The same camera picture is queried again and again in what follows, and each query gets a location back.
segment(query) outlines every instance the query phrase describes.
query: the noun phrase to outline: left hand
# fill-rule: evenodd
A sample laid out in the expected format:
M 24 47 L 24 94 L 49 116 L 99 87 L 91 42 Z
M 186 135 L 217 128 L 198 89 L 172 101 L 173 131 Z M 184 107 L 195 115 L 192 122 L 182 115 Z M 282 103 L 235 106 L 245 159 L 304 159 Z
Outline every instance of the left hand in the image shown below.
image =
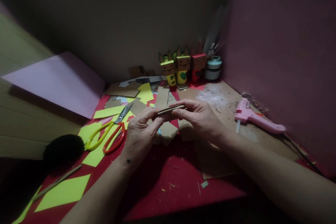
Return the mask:
M 171 119 L 169 115 L 156 117 L 159 111 L 159 108 L 148 107 L 128 123 L 127 139 L 119 161 L 131 172 L 136 170 L 148 154 L 161 125 Z M 148 120 L 152 118 L 155 119 L 147 125 Z

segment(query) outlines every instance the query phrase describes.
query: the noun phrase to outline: hot glue gun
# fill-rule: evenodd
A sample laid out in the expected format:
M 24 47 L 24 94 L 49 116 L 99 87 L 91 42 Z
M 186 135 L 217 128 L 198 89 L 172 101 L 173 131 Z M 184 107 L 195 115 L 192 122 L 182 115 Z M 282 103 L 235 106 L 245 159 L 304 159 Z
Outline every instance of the hot glue gun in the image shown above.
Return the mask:
M 246 98 L 241 99 L 238 103 L 236 115 L 234 116 L 234 118 L 237 120 L 237 133 L 239 133 L 240 122 L 245 123 L 247 121 L 251 121 L 259 127 L 263 128 L 264 130 L 267 130 L 273 134 L 280 134 L 286 131 L 286 128 L 283 125 L 267 121 L 266 119 L 254 113 L 253 110 L 250 108 L 250 102 Z

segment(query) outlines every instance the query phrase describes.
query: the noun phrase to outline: scissors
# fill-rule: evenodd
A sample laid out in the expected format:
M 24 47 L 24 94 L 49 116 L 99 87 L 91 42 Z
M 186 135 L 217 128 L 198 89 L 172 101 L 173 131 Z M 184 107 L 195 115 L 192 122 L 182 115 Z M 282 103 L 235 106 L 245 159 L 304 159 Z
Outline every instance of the scissors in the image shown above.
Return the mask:
M 117 120 L 114 122 L 109 122 L 106 123 L 105 125 L 101 126 L 99 129 L 97 129 L 95 132 L 93 132 L 93 134 L 90 136 L 88 142 L 86 143 L 86 148 L 89 151 L 93 151 L 94 149 L 96 149 L 101 143 L 102 141 L 105 139 L 107 133 L 110 131 L 110 129 L 113 127 L 114 124 L 117 124 L 118 127 L 116 128 L 116 130 L 113 132 L 113 134 L 110 136 L 110 138 L 107 140 L 106 144 L 103 147 L 103 152 L 105 154 L 111 154 L 112 152 L 114 152 L 116 149 L 119 148 L 119 146 L 122 144 L 124 138 L 125 138 L 125 124 L 124 122 L 122 122 L 122 120 L 124 119 L 125 115 L 127 115 L 127 113 L 129 112 L 129 110 L 131 109 L 131 107 L 133 106 L 133 103 L 131 103 L 130 105 L 126 105 L 125 108 L 122 110 L 122 112 L 120 113 L 120 115 L 118 116 Z M 104 134 L 101 136 L 100 139 L 98 139 L 97 143 L 93 146 L 90 146 L 90 143 L 92 141 L 92 139 L 95 137 L 95 135 L 97 135 L 102 129 L 106 128 Z M 120 130 L 119 134 L 117 135 L 117 137 L 120 135 L 120 133 L 122 133 L 119 141 L 117 142 L 117 144 L 111 148 L 111 149 L 107 149 L 109 143 L 111 142 L 111 140 L 113 139 L 113 137 L 116 135 L 116 133 Z

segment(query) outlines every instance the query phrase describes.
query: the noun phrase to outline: black pom pom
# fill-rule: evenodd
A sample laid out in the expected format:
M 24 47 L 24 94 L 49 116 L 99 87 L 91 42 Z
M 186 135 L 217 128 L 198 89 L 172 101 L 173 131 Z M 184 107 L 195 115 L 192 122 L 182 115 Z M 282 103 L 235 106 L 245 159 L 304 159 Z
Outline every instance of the black pom pom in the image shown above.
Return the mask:
M 77 135 L 63 135 L 48 144 L 43 159 L 49 169 L 77 161 L 84 151 L 82 138 Z

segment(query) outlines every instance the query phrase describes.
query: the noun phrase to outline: red scissors handle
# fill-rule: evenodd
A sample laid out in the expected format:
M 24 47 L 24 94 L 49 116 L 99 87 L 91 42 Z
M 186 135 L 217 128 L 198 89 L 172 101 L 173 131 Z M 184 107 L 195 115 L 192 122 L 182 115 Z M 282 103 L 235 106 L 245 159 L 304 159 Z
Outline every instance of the red scissors handle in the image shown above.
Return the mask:
M 119 141 L 117 142 L 117 144 L 115 146 L 113 146 L 111 149 L 107 149 L 109 143 L 111 142 L 111 140 L 114 138 L 114 136 L 117 134 L 117 132 L 119 132 L 121 128 L 121 137 L 119 138 Z M 123 140 L 125 137 L 125 124 L 123 122 L 118 123 L 118 127 L 116 128 L 116 130 L 113 132 L 113 134 L 110 136 L 110 138 L 107 140 L 106 144 L 103 147 L 103 152 L 105 154 L 111 154 L 112 152 L 115 152 L 119 146 L 122 144 Z

